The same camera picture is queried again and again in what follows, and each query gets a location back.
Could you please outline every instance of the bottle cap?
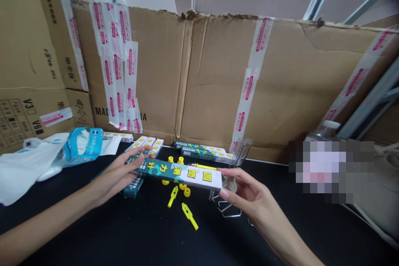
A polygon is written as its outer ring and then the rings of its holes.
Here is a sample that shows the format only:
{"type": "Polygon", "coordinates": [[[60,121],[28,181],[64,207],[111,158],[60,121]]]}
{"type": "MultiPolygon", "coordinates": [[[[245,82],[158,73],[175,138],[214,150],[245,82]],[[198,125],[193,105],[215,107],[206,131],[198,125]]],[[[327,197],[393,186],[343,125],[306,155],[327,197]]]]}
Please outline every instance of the bottle cap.
{"type": "Polygon", "coordinates": [[[333,121],[324,121],[323,126],[327,128],[332,128],[332,129],[338,129],[340,127],[340,123],[333,122],[333,121]]]}

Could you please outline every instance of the fingernail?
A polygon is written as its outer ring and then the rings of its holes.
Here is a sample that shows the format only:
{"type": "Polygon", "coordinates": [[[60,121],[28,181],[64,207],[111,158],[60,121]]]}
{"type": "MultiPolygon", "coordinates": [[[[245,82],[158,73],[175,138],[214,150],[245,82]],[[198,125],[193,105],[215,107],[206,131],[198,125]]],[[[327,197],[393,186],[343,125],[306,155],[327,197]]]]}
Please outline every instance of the fingernail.
{"type": "Polygon", "coordinates": [[[222,199],[226,200],[229,197],[229,193],[226,189],[222,188],[219,192],[219,195],[222,199]]]}

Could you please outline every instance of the yellow plastic peg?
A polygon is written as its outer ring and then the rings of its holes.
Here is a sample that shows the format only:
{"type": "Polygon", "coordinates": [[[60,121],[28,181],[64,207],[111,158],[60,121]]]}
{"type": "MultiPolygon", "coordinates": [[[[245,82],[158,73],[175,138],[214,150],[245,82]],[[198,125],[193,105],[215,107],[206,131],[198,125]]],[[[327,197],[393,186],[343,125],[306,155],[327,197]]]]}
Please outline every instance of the yellow plastic peg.
{"type": "Polygon", "coordinates": [[[170,195],[170,200],[167,206],[170,208],[172,206],[173,200],[176,198],[176,194],[179,191],[179,187],[175,186],[173,188],[172,194],[170,195]]]}
{"type": "Polygon", "coordinates": [[[190,209],[188,208],[188,206],[185,203],[182,203],[182,209],[183,209],[184,214],[186,214],[187,219],[191,221],[192,226],[197,231],[198,225],[195,222],[194,218],[192,217],[192,213],[191,213],[190,209]]]}

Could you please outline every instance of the cardboard wall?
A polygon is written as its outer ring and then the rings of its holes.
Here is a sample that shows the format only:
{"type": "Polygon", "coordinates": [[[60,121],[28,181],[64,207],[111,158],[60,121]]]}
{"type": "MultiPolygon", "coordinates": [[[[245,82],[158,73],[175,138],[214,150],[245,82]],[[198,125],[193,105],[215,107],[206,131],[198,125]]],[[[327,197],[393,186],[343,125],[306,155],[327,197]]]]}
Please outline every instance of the cardboard wall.
{"type": "Polygon", "coordinates": [[[69,132],[83,125],[84,113],[87,125],[94,125],[88,94],[65,90],[53,40],[66,43],[66,38],[51,35],[41,0],[0,0],[0,6],[0,154],[19,150],[26,138],[69,132]],[[49,127],[40,120],[70,103],[73,118],[49,127]],[[81,103],[84,108],[78,111],[81,103]]]}
{"type": "MultiPolygon", "coordinates": [[[[89,81],[96,126],[116,131],[110,125],[101,61],[89,4],[75,8],[82,52],[89,81]]],[[[171,145],[180,128],[190,53],[191,23],[162,11],[129,8],[132,40],[138,42],[137,98],[145,136],[155,136],[171,145]]]]}
{"type": "MultiPolygon", "coordinates": [[[[101,63],[88,3],[75,9],[95,124],[108,124],[101,63]]],[[[138,41],[137,98],[144,135],[229,148],[257,17],[195,16],[129,8],[138,41]]],[[[251,158],[287,162],[291,140],[317,128],[380,29],[275,20],[249,113],[251,158]]],[[[399,52],[398,32],[358,93],[344,123],[399,52]]]]}
{"type": "MultiPolygon", "coordinates": [[[[194,20],[181,141],[229,148],[256,20],[194,20]]],[[[379,30],[275,20],[245,138],[249,157],[286,163],[288,142],[315,130],[379,30]]],[[[339,115],[346,119],[399,52],[396,34],[364,86],[339,115]]]]}
{"type": "Polygon", "coordinates": [[[362,140],[371,140],[382,146],[399,142],[399,100],[388,108],[362,140]]]}

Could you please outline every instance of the pixelated area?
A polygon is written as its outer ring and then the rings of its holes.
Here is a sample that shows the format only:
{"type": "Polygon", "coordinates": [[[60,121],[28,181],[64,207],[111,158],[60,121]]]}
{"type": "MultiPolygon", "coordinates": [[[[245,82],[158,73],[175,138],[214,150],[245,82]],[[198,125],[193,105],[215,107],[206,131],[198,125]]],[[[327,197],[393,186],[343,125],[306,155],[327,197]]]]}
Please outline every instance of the pixelated area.
{"type": "Polygon", "coordinates": [[[290,142],[289,172],[304,193],[325,194],[325,202],[353,204],[374,181],[374,142],[290,142]]]}

